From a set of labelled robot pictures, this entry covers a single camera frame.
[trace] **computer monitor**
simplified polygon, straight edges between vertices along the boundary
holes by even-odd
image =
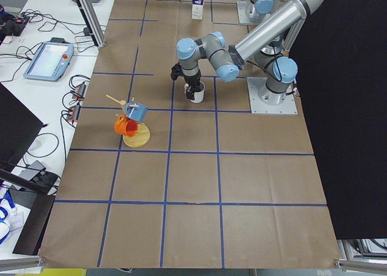
[[[0,84],[0,184],[3,181],[40,194],[47,189],[11,173],[27,152],[43,123]]]

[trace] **wooden coaster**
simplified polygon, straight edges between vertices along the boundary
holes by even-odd
[[[134,137],[122,136],[123,141],[131,148],[144,146],[151,138],[151,131],[146,125],[139,124],[137,134]]]

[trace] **metal mounting plate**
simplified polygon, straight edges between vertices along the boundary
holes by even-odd
[[[258,25],[257,22],[252,22],[250,18],[246,15],[246,8],[249,6],[250,2],[236,2],[236,8],[238,9],[239,23],[241,25]]]
[[[265,84],[266,79],[266,77],[247,78],[252,114],[297,114],[297,107],[293,95],[286,96],[284,102],[275,107],[267,105],[260,100],[258,90]]]

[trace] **tablet screen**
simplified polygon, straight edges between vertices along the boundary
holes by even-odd
[[[35,60],[29,74],[51,77],[67,49],[68,46],[66,45],[45,45],[39,57]]]

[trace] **blue mug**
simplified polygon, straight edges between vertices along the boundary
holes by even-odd
[[[148,108],[138,102],[128,102],[125,106],[126,117],[135,120],[136,122],[142,122],[148,111]]]

